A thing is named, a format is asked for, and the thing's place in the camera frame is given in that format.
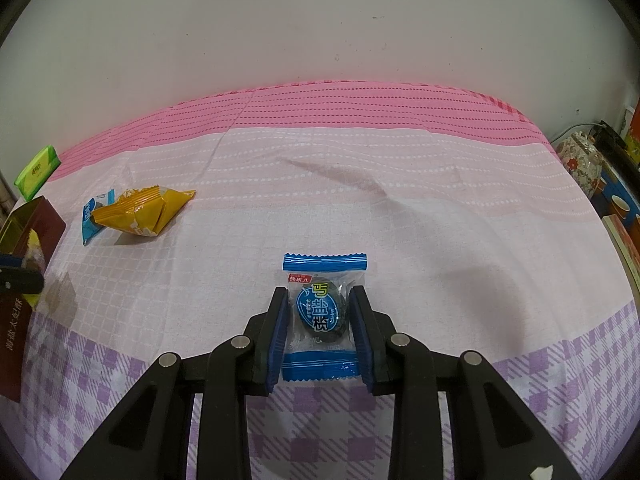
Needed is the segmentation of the floral ceramic jar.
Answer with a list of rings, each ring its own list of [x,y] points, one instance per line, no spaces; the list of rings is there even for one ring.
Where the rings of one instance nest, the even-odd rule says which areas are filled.
[[[588,136],[577,130],[568,134],[555,147],[563,167],[591,198],[601,179],[602,157]]]

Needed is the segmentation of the blue dark plum candy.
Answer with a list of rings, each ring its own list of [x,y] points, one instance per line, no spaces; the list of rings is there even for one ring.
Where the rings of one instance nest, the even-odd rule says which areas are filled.
[[[283,256],[291,325],[286,336],[282,378],[320,382],[359,375],[349,321],[349,294],[363,283],[368,258],[348,255]]]

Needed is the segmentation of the pink purple checked tablecloth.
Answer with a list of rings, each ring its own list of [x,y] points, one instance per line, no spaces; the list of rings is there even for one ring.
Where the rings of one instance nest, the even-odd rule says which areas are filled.
[[[82,208],[114,188],[195,197],[156,237]],[[268,306],[282,258],[363,252],[373,307],[428,348],[474,349],[605,474],[639,420],[639,320],[580,187],[515,108],[468,90],[329,81],[209,96],[66,151],[43,187],[66,224],[1,423],[56,479],[163,352],[209,352]]]

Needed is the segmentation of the yellow snack packet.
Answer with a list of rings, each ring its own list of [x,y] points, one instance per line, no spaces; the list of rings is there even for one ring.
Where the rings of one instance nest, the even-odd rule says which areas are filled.
[[[114,204],[97,209],[94,221],[104,228],[156,237],[195,197],[194,190],[176,191],[160,185],[122,193]]]

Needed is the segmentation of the gold toffee tin box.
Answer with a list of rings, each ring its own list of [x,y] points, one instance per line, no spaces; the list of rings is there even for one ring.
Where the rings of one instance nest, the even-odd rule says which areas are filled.
[[[39,196],[11,212],[1,229],[1,395],[21,400],[30,318],[44,289],[44,274],[66,224]]]

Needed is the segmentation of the small blue white candy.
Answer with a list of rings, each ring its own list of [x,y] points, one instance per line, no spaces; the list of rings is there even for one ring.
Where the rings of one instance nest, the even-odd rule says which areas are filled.
[[[82,208],[82,244],[87,246],[104,229],[93,219],[93,213],[102,207],[114,204],[116,200],[115,190],[111,188],[105,193],[91,197]]]

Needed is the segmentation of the green tissue pack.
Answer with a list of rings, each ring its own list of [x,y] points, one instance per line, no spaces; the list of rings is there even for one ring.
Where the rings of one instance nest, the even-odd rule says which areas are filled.
[[[45,146],[35,154],[14,180],[14,185],[26,202],[35,197],[60,165],[61,161],[52,145]]]

